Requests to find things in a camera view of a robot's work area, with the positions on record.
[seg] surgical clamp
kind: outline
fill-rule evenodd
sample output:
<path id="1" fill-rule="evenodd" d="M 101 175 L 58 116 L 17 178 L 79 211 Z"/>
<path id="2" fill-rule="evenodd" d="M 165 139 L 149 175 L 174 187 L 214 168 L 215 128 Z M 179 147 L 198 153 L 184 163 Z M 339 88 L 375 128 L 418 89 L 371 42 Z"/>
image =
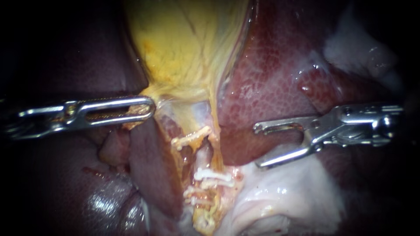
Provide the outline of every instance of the surgical clamp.
<path id="1" fill-rule="evenodd" d="M 123 111 L 129 106 L 139 106 L 138 113 Z M 154 115 L 155 110 L 154 101 L 140 95 L 62 101 L 55 105 L 13 111 L 7 121 L 2 121 L 0 128 L 2 136 L 7 139 L 35 139 L 63 131 L 145 121 Z"/>
<path id="2" fill-rule="evenodd" d="M 255 134 L 268 135 L 287 129 L 303 132 L 302 144 L 292 152 L 282 155 L 270 152 L 255 164 L 260 168 L 283 165 L 313 153 L 325 145 L 367 144 L 383 146 L 395 136 L 395 127 L 403 115 L 403 108 L 393 103 L 353 104 L 334 107 L 324 116 L 307 116 L 255 123 Z"/>

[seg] moist tissue surface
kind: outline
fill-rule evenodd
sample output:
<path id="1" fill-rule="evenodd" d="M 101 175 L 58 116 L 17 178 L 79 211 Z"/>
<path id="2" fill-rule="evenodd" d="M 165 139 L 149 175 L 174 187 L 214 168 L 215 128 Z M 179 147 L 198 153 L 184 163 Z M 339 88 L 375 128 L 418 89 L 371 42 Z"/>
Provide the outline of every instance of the moist tissue surface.
<path id="1" fill-rule="evenodd" d="M 59 235 L 404 228 L 400 170 L 410 155 L 399 150 L 411 145 L 331 146 L 266 171 L 252 162 L 302 139 L 293 131 L 255 135 L 256 122 L 403 91 L 398 56 L 367 32 L 357 2 L 92 1 L 74 12 L 55 15 L 69 20 L 38 45 L 40 59 L 26 67 L 30 89 L 15 88 L 35 98 L 140 93 L 157 111 L 142 124 L 12 146 L 22 159 L 11 165 L 20 187 L 10 218 L 26 212 L 36 231 Z"/>

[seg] metal clamp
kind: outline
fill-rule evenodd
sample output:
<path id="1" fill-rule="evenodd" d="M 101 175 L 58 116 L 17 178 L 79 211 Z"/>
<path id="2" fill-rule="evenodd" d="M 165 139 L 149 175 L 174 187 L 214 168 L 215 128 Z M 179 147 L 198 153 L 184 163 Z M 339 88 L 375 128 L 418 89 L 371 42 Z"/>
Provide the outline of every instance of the metal clamp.
<path id="1" fill-rule="evenodd" d="M 130 114 L 127 113 L 130 106 L 141 109 Z M 9 111 L 8 116 L 2 117 L 1 133 L 12 140 L 35 139 L 62 131 L 145 121 L 155 110 L 154 101 L 146 96 L 63 101 L 58 105 Z"/>

